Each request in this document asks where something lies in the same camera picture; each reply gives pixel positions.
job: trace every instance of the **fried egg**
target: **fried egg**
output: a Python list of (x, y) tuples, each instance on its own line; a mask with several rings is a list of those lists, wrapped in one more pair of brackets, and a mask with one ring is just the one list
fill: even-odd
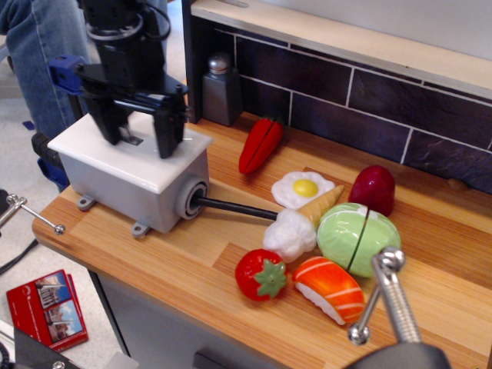
[(320, 174), (312, 171), (293, 171), (271, 187), (275, 201), (288, 209), (297, 210), (335, 187)]

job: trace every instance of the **dark tile wall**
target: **dark tile wall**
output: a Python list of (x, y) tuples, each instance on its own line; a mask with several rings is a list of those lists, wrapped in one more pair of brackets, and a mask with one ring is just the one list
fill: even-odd
[(244, 110), (492, 194), (491, 100), (213, 26), (234, 45)]

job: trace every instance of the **egg yolk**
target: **egg yolk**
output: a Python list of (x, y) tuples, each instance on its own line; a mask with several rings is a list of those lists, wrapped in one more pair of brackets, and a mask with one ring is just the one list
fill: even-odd
[(311, 179), (298, 179), (293, 185), (294, 192), (305, 198), (312, 198), (317, 194), (317, 184)]

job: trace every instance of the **salt shaker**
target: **salt shaker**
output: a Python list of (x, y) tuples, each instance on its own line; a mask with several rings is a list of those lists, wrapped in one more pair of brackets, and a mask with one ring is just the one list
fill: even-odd
[(226, 52), (212, 54), (208, 68), (203, 76), (203, 118), (229, 126), (243, 112), (238, 70), (231, 67)]

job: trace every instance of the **white shelf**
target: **white shelf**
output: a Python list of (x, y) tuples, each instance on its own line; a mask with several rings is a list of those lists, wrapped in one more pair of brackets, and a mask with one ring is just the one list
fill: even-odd
[(197, 0), (191, 14), (401, 75), (492, 98), (492, 61), (288, 8)]

